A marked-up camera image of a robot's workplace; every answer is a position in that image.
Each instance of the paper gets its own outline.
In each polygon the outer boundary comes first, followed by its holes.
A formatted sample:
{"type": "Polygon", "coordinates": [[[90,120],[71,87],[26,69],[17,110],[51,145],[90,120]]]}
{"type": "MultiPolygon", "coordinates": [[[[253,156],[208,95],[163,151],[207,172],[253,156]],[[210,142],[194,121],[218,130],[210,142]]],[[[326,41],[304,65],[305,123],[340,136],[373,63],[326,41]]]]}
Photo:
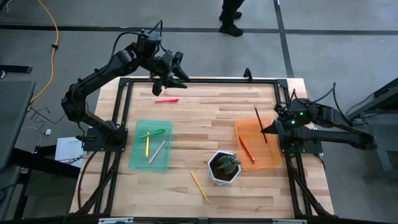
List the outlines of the paper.
{"type": "Polygon", "coordinates": [[[77,138],[58,138],[55,160],[81,168],[83,156],[86,154],[81,148],[81,141],[77,138]]]}

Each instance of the green tray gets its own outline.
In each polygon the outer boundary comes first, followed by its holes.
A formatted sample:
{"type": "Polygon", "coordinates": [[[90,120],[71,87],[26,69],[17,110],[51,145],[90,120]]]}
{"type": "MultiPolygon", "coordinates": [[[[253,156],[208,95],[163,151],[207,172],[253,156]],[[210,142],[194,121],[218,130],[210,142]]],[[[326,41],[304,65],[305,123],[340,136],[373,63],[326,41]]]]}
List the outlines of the green tray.
{"type": "Polygon", "coordinates": [[[136,124],[136,133],[131,147],[129,169],[148,170],[155,172],[165,172],[169,167],[170,145],[172,141],[173,123],[170,121],[138,120],[136,124]],[[149,137],[149,155],[145,157],[147,138],[140,139],[139,136],[153,133],[159,129],[164,129],[164,133],[149,137]],[[163,148],[158,155],[148,165],[149,159],[155,154],[156,150],[166,140],[163,148]]]}

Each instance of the gray floor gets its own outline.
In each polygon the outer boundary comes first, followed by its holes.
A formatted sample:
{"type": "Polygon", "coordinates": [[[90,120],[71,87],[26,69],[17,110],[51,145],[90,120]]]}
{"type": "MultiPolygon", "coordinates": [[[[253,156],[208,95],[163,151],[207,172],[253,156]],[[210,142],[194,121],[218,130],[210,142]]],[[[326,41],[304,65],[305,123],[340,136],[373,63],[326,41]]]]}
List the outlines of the gray floor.
{"type": "MultiPolygon", "coordinates": [[[[220,0],[43,2],[60,26],[150,27],[159,19],[163,19],[165,27],[217,28],[220,25],[220,0]]],[[[280,6],[286,29],[398,29],[398,1],[395,0],[280,0],[280,6]]],[[[1,22],[51,25],[50,18],[36,1],[15,0],[9,10],[9,13],[0,12],[1,22]]],[[[243,18],[236,24],[242,28],[278,28],[272,0],[246,0],[241,11],[243,18]]],[[[117,34],[60,32],[53,82],[34,106],[48,107],[51,112],[48,116],[53,120],[61,117],[60,99],[69,84],[107,62],[117,34]]],[[[0,30],[0,63],[34,68],[31,75],[10,74],[5,80],[33,80],[37,82],[36,93],[41,90],[50,77],[50,45],[54,38],[54,31],[0,30]]],[[[134,38],[123,37],[119,49],[134,38]]],[[[294,77],[305,79],[309,97],[318,98],[336,82],[337,99],[343,111],[397,78],[398,35],[287,35],[287,43],[294,77]]],[[[185,54],[182,66],[190,76],[237,77],[246,67],[256,77],[287,76],[279,34],[252,33],[232,38],[216,32],[165,32],[163,45],[185,54]]],[[[134,75],[147,75],[147,72],[139,70],[134,75]]],[[[98,93],[88,98],[91,110],[96,106],[97,97],[98,93]]],[[[322,103],[334,105],[332,97],[322,103]]],[[[29,114],[24,126],[37,127],[29,114]]],[[[43,146],[55,144],[60,137],[80,134],[77,126],[67,119],[57,125],[46,122],[44,128],[53,132],[43,137],[43,146]]],[[[378,141],[387,142],[394,133],[384,131],[378,141]]],[[[31,151],[37,141],[37,133],[26,129],[21,132],[17,146],[31,151]]],[[[342,144],[328,143],[323,147],[335,213],[345,218],[398,223],[397,183],[364,182],[362,178],[380,170],[377,154],[342,144]]],[[[29,185],[27,193],[31,197],[24,216],[63,215],[74,187],[74,180],[52,175],[40,177],[29,185]]]]}

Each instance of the black pencil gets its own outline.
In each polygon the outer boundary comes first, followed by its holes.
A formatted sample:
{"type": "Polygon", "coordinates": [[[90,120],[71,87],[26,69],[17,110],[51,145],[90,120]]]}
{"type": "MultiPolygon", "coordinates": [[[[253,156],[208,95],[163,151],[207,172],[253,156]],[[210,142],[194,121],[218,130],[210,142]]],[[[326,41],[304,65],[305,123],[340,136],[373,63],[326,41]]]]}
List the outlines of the black pencil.
{"type": "MultiPolygon", "coordinates": [[[[260,115],[259,115],[259,112],[258,112],[258,110],[257,110],[255,105],[254,105],[254,110],[256,111],[257,119],[259,120],[259,123],[260,123],[260,128],[261,128],[261,130],[263,130],[264,128],[262,127],[260,115]]],[[[263,133],[262,135],[264,136],[264,140],[266,140],[266,143],[268,144],[266,134],[263,133]]]]}

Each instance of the wooden table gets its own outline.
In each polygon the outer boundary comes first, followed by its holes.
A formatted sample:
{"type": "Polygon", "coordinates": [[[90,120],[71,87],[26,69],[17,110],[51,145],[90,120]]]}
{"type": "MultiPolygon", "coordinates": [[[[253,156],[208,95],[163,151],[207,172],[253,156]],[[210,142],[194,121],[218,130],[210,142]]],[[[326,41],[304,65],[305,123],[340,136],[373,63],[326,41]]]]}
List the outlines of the wooden table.
{"type": "MultiPolygon", "coordinates": [[[[109,82],[99,93],[95,114],[104,120],[111,120],[118,82],[118,79],[109,82]]],[[[307,96],[303,79],[288,79],[288,84],[290,94],[295,88],[298,97],[307,96]]],[[[277,113],[273,110],[275,105],[273,87],[250,83],[188,83],[187,85],[188,89],[169,88],[163,90],[161,96],[156,97],[151,92],[151,83],[134,84],[127,121],[129,136],[119,166],[112,216],[294,217],[284,159],[284,163],[278,168],[242,171],[229,186],[217,186],[208,178],[206,163],[217,150],[229,152],[238,150],[234,130],[237,119],[256,118],[254,104],[257,105],[261,116],[277,117],[277,113]],[[154,103],[155,99],[161,98],[179,98],[180,101],[154,103]],[[128,169],[135,123],[138,119],[173,122],[170,163],[166,173],[128,169]],[[192,179],[191,170],[195,172],[210,204],[207,204],[202,197],[192,179]]],[[[97,153],[88,165],[81,186],[82,203],[90,197],[98,185],[103,157],[104,153],[97,153]]],[[[324,208],[333,213],[325,171],[319,158],[303,154],[303,164],[309,189],[324,208]]],[[[108,189],[104,191],[103,207],[107,191],[108,189]]],[[[304,211],[301,190],[297,192],[300,208],[304,211]]],[[[76,210],[75,191],[71,212],[76,210]]]]}

